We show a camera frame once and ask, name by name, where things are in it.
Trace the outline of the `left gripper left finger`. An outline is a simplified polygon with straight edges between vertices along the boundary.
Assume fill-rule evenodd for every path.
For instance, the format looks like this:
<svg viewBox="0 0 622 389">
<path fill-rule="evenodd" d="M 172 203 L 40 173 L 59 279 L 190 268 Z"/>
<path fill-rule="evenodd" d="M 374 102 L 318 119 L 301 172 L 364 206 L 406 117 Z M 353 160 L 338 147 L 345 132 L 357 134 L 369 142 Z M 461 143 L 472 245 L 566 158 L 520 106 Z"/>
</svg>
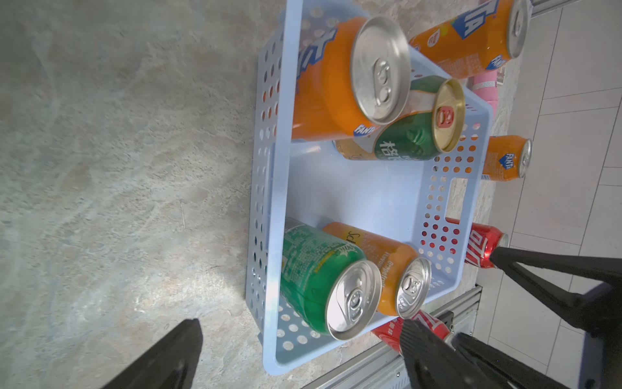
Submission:
<svg viewBox="0 0 622 389">
<path fill-rule="evenodd" d="M 191 388 L 202 352 L 198 319 L 181 321 L 106 388 Z"/>
</svg>

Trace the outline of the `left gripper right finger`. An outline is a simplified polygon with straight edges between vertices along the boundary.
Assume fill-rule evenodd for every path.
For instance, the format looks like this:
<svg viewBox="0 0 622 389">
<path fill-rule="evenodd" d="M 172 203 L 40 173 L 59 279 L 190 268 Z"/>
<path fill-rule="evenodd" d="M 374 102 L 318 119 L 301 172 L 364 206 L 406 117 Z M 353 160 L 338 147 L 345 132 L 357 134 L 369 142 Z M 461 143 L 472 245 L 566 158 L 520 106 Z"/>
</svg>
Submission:
<svg viewBox="0 0 622 389">
<path fill-rule="evenodd" d="M 415 330 L 413 340 L 413 344 L 403 345 L 412 388 L 500 387 L 426 328 Z"/>
</svg>

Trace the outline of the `red cola can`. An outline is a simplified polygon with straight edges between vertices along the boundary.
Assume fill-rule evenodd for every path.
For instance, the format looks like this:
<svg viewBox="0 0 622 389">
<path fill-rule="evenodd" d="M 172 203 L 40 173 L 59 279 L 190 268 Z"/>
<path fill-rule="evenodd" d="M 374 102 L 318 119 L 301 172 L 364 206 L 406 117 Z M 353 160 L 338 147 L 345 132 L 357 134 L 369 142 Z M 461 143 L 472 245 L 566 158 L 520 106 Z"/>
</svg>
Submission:
<svg viewBox="0 0 622 389">
<path fill-rule="evenodd" d="M 403 355 L 403 345 L 413 344 L 415 330 L 421 328 L 426 328 L 447 345 L 451 345 L 455 335 L 445 322 L 423 310 L 418 311 L 411 319 L 397 317 L 372 330 L 372 334 Z"/>
<path fill-rule="evenodd" d="M 498 228 L 478 223 L 471 224 L 464 262 L 479 268 L 496 268 L 491 255 L 498 247 L 509 247 L 510 237 Z"/>
</svg>

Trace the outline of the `yellow-orange Schweppes can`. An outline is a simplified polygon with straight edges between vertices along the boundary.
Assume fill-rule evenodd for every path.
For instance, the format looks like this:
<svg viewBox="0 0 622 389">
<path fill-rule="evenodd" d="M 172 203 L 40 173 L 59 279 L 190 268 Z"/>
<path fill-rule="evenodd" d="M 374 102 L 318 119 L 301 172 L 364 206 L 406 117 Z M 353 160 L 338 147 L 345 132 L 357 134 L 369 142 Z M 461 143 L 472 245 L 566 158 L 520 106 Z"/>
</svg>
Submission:
<svg viewBox="0 0 622 389">
<path fill-rule="evenodd" d="M 428 259 L 406 243 L 344 223 L 330 223 L 323 231 L 358 246 L 377 265 L 382 278 L 380 313 L 402 319 L 416 316 L 432 282 L 432 265 Z"/>
</svg>

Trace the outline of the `orange Fanta can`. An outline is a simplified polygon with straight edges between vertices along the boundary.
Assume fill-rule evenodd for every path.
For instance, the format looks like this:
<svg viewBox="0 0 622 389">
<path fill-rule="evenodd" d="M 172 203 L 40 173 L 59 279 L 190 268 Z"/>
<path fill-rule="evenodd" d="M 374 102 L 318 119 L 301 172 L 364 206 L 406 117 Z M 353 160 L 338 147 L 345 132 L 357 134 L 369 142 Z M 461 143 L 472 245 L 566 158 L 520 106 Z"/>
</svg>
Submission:
<svg viewBox="0 0 622 389">
<path fill-rule="evenodd" d="M 466 79 L 518 58 L 530 19 L 529 1 L 487 1 L 420 33 L 409 44 L 452 77 Z"/>
<path fill-rule="evenodd" d="M 531 155 L 531 139 L 520 136 L 491 136 L 482 178 L 495 182 L 524 178 Z"/>
</svg>

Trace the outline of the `light blue plastic basket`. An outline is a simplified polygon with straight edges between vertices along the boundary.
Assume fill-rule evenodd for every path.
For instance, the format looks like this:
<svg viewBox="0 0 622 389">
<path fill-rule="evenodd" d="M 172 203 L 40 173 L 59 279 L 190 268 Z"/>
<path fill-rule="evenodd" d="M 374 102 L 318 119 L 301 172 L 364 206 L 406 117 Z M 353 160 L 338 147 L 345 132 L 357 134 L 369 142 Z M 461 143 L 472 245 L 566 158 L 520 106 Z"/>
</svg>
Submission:
<svg viewBox="0 0 622 389">
<path fill-rule="evenodd" d="M 330 142 L 291 140 L 299 49 L 330 19 L 362 15 L 350 1 L 290 1 L 259 51 L 246 304 L 268 374 L 288 373 L 340 346 L 311 330 L 280 296 L 287 217 L 314 227 L 340 221 L 413 245 L 432 263 L 429 301 L 453 292 L 463 277 L 492 126 L 487 102 L 466 91 L 463 138 L 438 160 L 355 162 Z"/>
</svg>

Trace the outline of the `green Sprite can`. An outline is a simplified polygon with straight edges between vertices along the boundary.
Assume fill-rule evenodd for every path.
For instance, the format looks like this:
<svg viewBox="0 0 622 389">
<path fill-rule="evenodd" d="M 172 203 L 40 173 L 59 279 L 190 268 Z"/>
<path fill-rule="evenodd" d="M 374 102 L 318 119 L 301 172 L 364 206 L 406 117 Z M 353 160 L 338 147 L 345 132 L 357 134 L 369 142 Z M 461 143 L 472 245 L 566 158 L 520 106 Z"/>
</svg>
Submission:
<svg viewBox="0 0 622 389">
<path fill-rule="evenodd" d="M 281 293 L 314 331 L 347 341 L 375 316 L 381 273 L 358 246 L 288 217 Z"/>
</svg>

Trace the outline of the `green gold-top tea can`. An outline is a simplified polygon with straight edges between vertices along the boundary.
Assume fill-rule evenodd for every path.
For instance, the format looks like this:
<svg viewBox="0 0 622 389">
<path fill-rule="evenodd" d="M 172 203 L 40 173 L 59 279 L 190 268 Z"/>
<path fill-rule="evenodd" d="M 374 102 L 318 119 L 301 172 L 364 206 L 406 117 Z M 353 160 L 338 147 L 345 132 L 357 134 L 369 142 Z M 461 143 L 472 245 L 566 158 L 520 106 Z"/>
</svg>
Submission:
<svg viewBox="0 0 622 389">
<path fill-rule="evenodd" d="M 413 79 L 403 113 L 369 136 L 334 142 L 348 160 L 431 160 L 453 151 L 463 133 L 466 103 L 454 78 Z"/>
</svg>

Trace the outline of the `pink foam cylinder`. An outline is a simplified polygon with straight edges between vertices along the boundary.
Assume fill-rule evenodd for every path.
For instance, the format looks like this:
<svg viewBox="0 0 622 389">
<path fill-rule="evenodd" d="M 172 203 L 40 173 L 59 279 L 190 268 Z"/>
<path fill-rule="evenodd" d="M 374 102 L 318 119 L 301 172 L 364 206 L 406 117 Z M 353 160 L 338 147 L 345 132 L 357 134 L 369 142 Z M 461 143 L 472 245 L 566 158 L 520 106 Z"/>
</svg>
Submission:
<svg viewBox="0 0 622 389">
<path fill-rule="evenodd" d="M 486 101 L 493 111 L 493 115 L 497 115 L 499 104 L 498 92 L 498 70 L 486 71 L 484 73 L 473 76 L 469 79 L 469 89 L 474 92 L 480 99 Z"/>
</svg>

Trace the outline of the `orange soda can back-left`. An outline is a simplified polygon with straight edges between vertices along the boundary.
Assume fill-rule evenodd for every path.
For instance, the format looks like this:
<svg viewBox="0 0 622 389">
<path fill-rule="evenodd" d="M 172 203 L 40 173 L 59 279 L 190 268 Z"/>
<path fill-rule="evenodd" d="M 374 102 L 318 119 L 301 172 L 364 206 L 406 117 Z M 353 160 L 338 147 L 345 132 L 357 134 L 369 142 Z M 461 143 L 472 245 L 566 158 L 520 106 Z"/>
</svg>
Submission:
<svg viewBox="0 0 622 389">
<path fill-rule="evenodd" d="M 395 21 L 341 22 L 299 54 L 292 138 L 370 135 L 400 116 L 410 82 L 409 45 Z"/>
</svg>

